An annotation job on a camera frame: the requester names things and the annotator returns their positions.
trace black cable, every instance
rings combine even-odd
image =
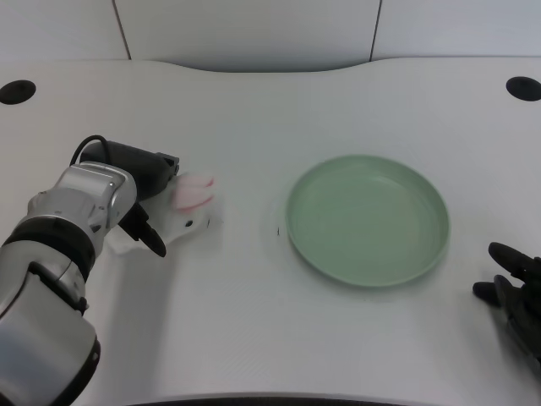
[[[79,144],[77,149],[75,150],[74,155],[71,158],[71,162],[69,163],[69,166],[71,167],[77,162],[77,158],[79,157],[79,154],[83,150],[83,148],[86,147],[86,145],[91,142],[98,140],[101,142],[101,145],[103,146],[103,155],[105,156],[105,163],[108,165],[111,165],[111,151],[109,150],[109,145],[107,144],[107,140],[103,138],[101,135],[91,135],[90,137],[87,137]]]

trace pink object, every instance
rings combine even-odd
[[[212,184],[214,184],[214,178],[209,175],[179,176],[173,207],[176,210],[190,211],[207,204],[214,198]]]

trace black hole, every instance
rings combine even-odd
[[[36,85],[29,80],[15,80],[0,89],[0,103],[13,105],[26,102],[36,93]]]
[[[517,76],[507,80],[505,87],[514,97],[525,102],[541,100],[541,83],[532,78]]]

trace white object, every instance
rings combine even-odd
[[[396,57],[541,57],[536,0],[385,0],[373,60]]]
[[[133,59],[327,70],[368,62],[379,0],[116,0]]]
[[[0,105],[4,236],[89,134],[178,156],[180,173],[211,170],[225,195],[209,227],[166,258],[104,250],[85,314],[101,362],[77,404],[253,392],[540,404],[521,353],[472,294],[503,272],[490,242],[541,251],[541,104],[509,95],[517,75],[541,80],[541,59],[398,59],[317,74],[0,64],[0,83],[37,85],[26,103]],[[281,212],[290,188],[317,162],[354,152],[412,167],[445,199],[450,250],[426,278],[352,288],[292,251]]]
[[[3,0],[0,61],[127,59],[112,0]]]

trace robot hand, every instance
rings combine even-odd
[[[71,163],[0,249],[0,405],[66,405],[85,389],[100,359],[85,282],[113,227],[166,254],[138,202],[166,188],[177,158],[93,136]]]

